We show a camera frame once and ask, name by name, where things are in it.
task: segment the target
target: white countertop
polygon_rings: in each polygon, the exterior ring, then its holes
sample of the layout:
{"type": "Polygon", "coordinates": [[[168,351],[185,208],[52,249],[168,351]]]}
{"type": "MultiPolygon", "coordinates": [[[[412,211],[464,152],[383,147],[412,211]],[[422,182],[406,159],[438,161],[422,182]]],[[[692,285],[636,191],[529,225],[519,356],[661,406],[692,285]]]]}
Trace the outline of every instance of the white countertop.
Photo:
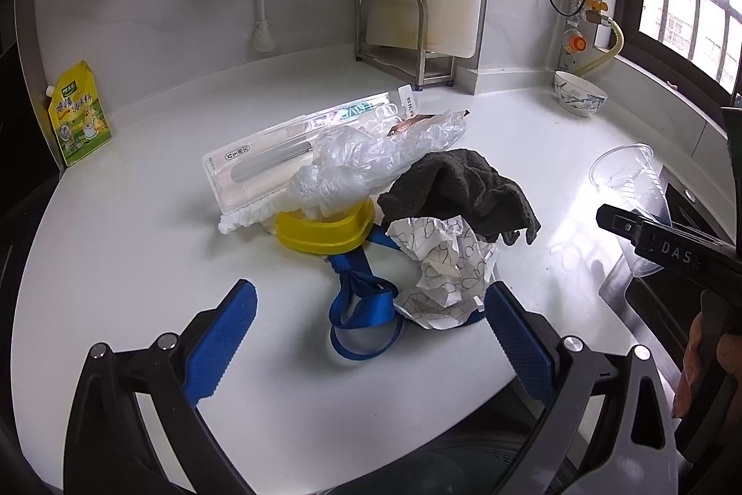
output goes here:
{"type": "MultiPolygon", "coordinates": [[[[216,306],[242,277],[257,287],[257,318],[199,411],[261,495],[306,495],[375,470],[513,379],[486,322],[448,332],[407,325],[381,357],[345,361],[329,346],[327,312],[339,288],[329,265],[258,227],[218,232],[203,154],[395,86],[326,55],[239,66],[148,97],[113,116],[113,139],[64,174],[26,265],[11,352],[19,437],[43,480],[62,486],[64,435],[90,346],[145,348],[216,306]]],[[[546,88],[476,97],[439,88],[419,101],[422,112],[471,110],[458,147],[517,181],[542,223],[532,246],[524,237],[502,246],[498,263],[523,306],[562,335],[625,354],[635,341],[597,293],[620,248],[595,224],[600,201],[587,172],[636,134],[610,112],[568,114],[546,88]]],[[[168,475],[188,485],[151,402],[140,401],[168,475]]]]}

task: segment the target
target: metal rack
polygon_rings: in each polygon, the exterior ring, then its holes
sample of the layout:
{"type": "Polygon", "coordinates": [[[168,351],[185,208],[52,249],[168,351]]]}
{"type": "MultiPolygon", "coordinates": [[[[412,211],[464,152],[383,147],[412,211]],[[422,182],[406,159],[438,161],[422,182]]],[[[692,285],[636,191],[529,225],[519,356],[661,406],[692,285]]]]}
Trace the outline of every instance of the metal rack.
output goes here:
{"type": "Polygon", "coordinates": [[[355,60],[396,76],[413,85],[416,91],[428,84],[454,85],[454,58],[427,50],[428,2],[415,0],[418,6],[417,49],[403,49],[366,42],[363,0],[355,0],[355,60]]]}

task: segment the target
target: dark gray cloth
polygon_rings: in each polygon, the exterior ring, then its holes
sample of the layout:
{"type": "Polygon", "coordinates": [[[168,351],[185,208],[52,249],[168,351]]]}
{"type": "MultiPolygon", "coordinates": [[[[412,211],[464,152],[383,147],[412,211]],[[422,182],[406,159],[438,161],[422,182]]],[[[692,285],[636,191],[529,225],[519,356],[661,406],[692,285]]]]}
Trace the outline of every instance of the dark gray cloth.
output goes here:
{"type": "Polygon", "coordinates": [[[513,245],[526,229],[529,244],[541,228],[515,181],[506,179],[472,150],[431,152],[414,163],[378,198],[384,223],[413,217],[450,219],[459,214],[474,233],[513,245]]]}

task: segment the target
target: blue lanyard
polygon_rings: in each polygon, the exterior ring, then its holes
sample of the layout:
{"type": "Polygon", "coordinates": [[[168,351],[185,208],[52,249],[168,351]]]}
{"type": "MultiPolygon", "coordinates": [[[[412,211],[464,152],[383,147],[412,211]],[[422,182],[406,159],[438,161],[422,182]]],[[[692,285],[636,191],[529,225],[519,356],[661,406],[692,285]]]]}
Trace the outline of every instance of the blue lanyard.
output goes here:
{"type": "MultiPolygon", "coordinates": [[[[387,248],[399,250],[399,246],[387,236],[378,225],[371,228],[368,241],[387,248]]],[[[340,275],[340,291],[329,308],[329,321],[332,325],[329,339],[335,351],[346,359],[363,361],[378,357],[387,350],[399,337],[402,331],[404,318],[394,309],[394,299],[398,296],[397,286],[388,280],[373,275],[364,249],[361,246],[346,254],[335,254],[329,258],[335,273],[340,275]],[[346,321],[343,314],[353,303],[353,297],[358,297],[358,303],[346,321]],[[367,354],[354,353],[346,349],[338,339],[338,329],[361,329],[384,325],[396,319],[397,325],[389,341],[381,349],[367,354]]],[[[485,317],[484,312],[474,312],[463,326],[476,323],[485,317]]]]}

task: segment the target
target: blue gripper pad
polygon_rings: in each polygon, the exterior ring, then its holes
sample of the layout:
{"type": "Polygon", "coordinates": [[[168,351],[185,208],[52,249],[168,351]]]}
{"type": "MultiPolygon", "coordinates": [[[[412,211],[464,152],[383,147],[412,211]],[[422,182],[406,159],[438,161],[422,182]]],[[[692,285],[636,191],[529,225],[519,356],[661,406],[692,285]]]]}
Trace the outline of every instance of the blue gripper pad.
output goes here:
{"type": "Polygon", "coordinates": [[[183,393],[192,406],[214,394],[256,313],[255,286],[243,281],[188,357],[183,393]]]}
{"type": "Polygon", "coordinates": [[[522,306],[502,282],[487,288],[485,317],[525,391],[549,406],[556,394],[554,359],[528,325],[522,306]]]}

